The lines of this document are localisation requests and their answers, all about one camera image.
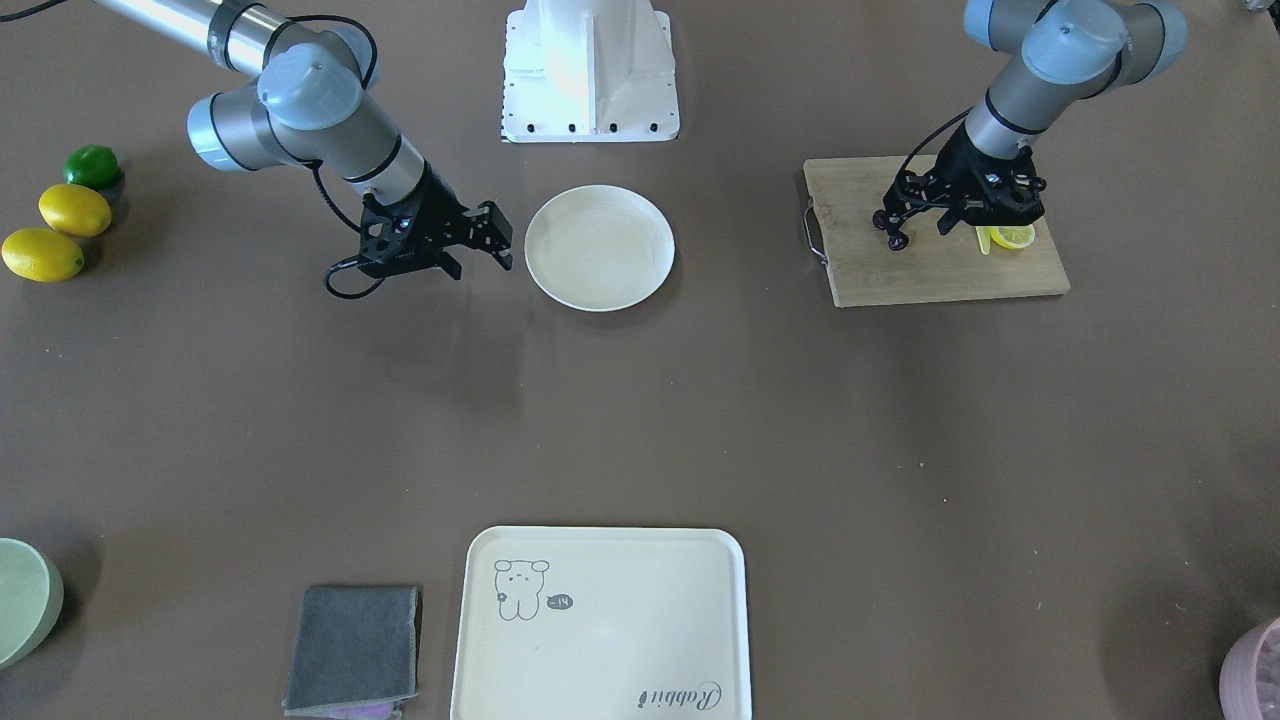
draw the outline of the green lime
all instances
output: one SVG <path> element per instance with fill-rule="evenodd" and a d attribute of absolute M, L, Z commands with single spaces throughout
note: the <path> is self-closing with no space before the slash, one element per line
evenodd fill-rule
<path fill-rule="evenodd" d="M 120 178 L 120 161 L 115 152 L 102 145 L 86 145 L 67 159 L 63 177 L 72 184 L 82 184 L 91 190 L 102 190 L 115 184 Z"/>

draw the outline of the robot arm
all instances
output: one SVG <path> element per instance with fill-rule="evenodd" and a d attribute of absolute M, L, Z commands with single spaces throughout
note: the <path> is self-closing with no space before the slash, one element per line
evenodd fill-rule
<path fill-rule="evenodd" d="M 219 170 L 328 164 L 364 199 L 360 251 L 330 268 L 392 275 L 462 266 L 445 249 L 481 250 L 511 269 L 511 225 L 493 202 L 468 210 L 365 92 L 376 79 L 371 40 L 314 32 L 248 0 L 95 0 L 253 79 L 191 109 L 187 131 Z M 351 297 L 333 290 L 340 297 Z"/>
<path fill-rule="evenodd" d="M 1028 225 L 1044 214 L 1032 145 L 1076 100 L 1164 72 L 1187 46 L 1187 20 L 1166 0 L 969 0 L 965 31 L 1010 61 L 966 114 L 924 176 L 904 164 L 872 222 L 890 249 L 906 247 L 902 224 L 943 209 L 938 231 Z"/>

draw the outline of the folded towel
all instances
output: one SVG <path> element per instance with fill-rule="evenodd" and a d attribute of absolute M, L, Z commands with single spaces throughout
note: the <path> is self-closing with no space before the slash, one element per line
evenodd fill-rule
<path fill-rule="evenodd" d="M 415 587 L 307 589 L 284 715 L 398 717 L 417 694 L 416 614 Z"/>

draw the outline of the wooden cutting board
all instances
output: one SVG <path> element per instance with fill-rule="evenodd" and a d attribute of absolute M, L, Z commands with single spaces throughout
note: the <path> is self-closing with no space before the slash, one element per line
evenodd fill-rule
<path fill-rule="evenodd" d="M 1030 247 L 1005 250 L 992 243 L 991 255 L 983 255 L 974 229 L 964 223 L 947 237 L 938 234 L 941 210 L 933 210 L 902 227 L 911 238 L 906 250 L 890 251 L 886 234 L 872 227 L 872 213 L 882 208 L 902 160 L 847 158 L 804 164 L 822 231 L 822 240 L 814 242 L 826 246 L 827 277 L 837 307 L 1065 295 L 1071 290 L 1043 218 L 1036 222 Z M 934 160 L 934 155 L 919 155 L 910 168 L 923 174 Z"/>

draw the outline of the metal handle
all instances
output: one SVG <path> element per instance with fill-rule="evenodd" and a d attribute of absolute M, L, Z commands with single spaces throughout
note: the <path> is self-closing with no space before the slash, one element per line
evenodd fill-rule
<path fill-rule="evenodd" d="M 818 213 L 813 206 L 813 197 L 809 199 L 809 205 L 804 209 L 804 214 L 800 215 L 800 224 L 804 225 L 804 237 L 809 241 L 809 251 L 817 255 L 818 261 L 822 263 L 823 268 L 826 268 L 828 263 L 827 254 L 818 250 L 818 245 L 813 241 L 813 233 L 809 231 L 809 215 L 813 215 L 814 220 L 818 219 Z"/>

